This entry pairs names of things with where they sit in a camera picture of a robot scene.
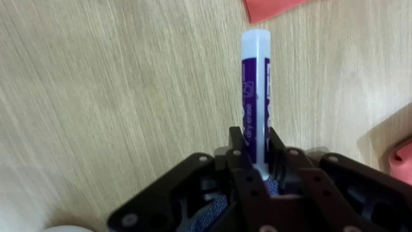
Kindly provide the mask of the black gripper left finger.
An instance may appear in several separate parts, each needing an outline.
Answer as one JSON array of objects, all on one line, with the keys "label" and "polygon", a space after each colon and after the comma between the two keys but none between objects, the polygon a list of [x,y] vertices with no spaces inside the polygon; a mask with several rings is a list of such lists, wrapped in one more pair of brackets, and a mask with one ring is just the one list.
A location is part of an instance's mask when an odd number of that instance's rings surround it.
[{"label": "black gripper left finger", "polygon": [[245,150],[245,139],[237,126],[229,129],[227,163],[233,178],[236,198],[247,232],[278,232],[272,218],[270,197],[258,170]]}]

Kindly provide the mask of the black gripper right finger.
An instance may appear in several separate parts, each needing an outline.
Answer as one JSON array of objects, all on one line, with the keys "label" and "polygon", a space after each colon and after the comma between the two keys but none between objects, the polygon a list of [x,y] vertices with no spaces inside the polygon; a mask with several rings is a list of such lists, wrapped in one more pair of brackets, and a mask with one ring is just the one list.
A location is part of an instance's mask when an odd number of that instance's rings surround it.
[{"label": "black gripper right finger", "polygon": [[273,198],[280,232],[366,232],[366,223],[332,179],[300,148],[286,147],[273,129],[268,154],[270,174],[280,184]]}]

